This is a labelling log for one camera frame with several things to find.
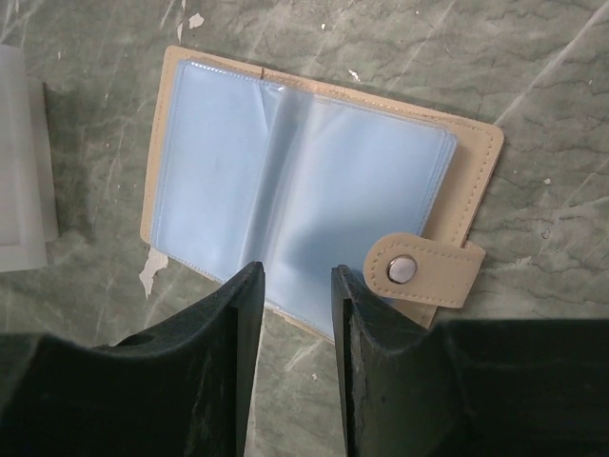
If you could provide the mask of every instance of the marble surface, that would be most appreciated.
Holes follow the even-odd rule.
[[[61,230],[49,267],[0,274],[0,328],[116,342],[216,288],[173,262],[149,298],[138,278],[156,91],[178,43],[501,126],[471,231],[488,255],[441,318],[609,317],[607,36],[605,0],[0,0],[0,43],[47,83]],[[248,455],[344,455],[333,350],[265,315]]]

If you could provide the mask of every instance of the metal snap button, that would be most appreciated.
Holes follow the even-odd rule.
[[[405,284],[417,272],[417,262],[409,255],[401,255],[389,262],[387,276],[389,281],[396,284]]]

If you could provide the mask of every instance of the open wallet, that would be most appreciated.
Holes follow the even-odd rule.
[[[262,261],[267,304],[329,339],[339,264],[429,327],[480,268],[466,235],[502,141],[478,121],[169,47],[142,238],[222,283]]]

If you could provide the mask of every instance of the white speck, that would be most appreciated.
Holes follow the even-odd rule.
[[[144,269],[140,273],[140,281],[142,281],[142,285],[144,286],[146,298],[148,298],[152,292],[154,275],[159,269],[167,268],[167,265],[169,265],[169,259],[167,259],[167,256],[155,248],[150,248],[148,258],[144,264]]]
[[[358,72],[353,71],[352,69],[349,69],[349,74],[351,75],[351,77],[353,78],[353,81],[357,82],[357,83],[361,83],[362,80],[360,79],[360,75],[358,74]]]
[[[196,29],[197,27],[201,27],[204,21],[205,18],[197,12],[194,16],[190,16],[190,19],[188,19],[188,28]]]

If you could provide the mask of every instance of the light blue pocket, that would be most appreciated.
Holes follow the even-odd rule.
[[[220,281],[263,261],[267,300],[331,336],[331,268],[421,234],[456,146],[441,126],[183,61],[151,244]]]

